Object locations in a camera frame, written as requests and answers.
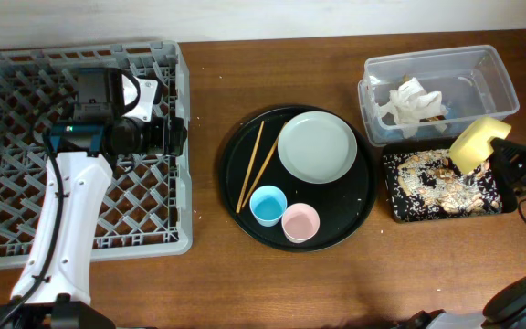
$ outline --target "white paper towel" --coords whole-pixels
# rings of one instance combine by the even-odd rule
[[[421,119],[446,115],[448,110],[442,105],[442,93],[432,91],[427,93],[416,78],[410,79],[399,87],[399,90],[389,91],[389,102],[379,107],[379,115],[393,114],[396,124],[419,123]],[[438,124],[436,128],[443,132],[447,127]],[[409,138],[417,133],[417,128],[404,128],[403,137]]]

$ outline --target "gray plastic rack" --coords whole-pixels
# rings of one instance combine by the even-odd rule
[[[154,115],[190,121],[188,67],[179,46],[163,41],[0,52],[0,269],[23,266],[44,201],[46,157],[31,143],[38,109],[58,93],[76,88],[75,71],[86,67],[126,69],[158,78],[167,90]],[[43,113],[36,132],[64,111]],[[192,181],[188,142],[173,157],[136,156],[137,167],[113,178],[100,209],[92,260],[175,255],[192,245]],[[120,159],[117,174],[132,164]]]

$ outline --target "wooden table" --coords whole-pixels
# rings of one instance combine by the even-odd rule
[[[381,182],[356,233],[293,254],[239,228],[216,176],[229,135],[254,112],[310,104],[365,133],[356,88],[368,58],[480,44],[494,46],[509,71],[521,109],[506,122],[510,139],[526,144],[526,30],[182,44],[192,72],[194,245],[182,256],[93,263],[92,306],[120,326],[162,328],[322,327],[480,310],[526,275],[526,226],[516,213],[400,225]],[[19,274],[0,271],[0,304]]]

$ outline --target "sponge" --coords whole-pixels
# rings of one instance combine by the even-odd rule
[[[452,144],[449,157],[462,174],[467,174],[494,152],[490,141],[495,137],[505,139],[510,128],[509,124],[490,117],[478,118]]]

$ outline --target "white plate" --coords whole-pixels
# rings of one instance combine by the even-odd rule
[[[322,111],[294,117],[279,135],[281,163],[290,174],[308,183],[330,183],[344,176],[356,152],[356,138],[348,124]]]

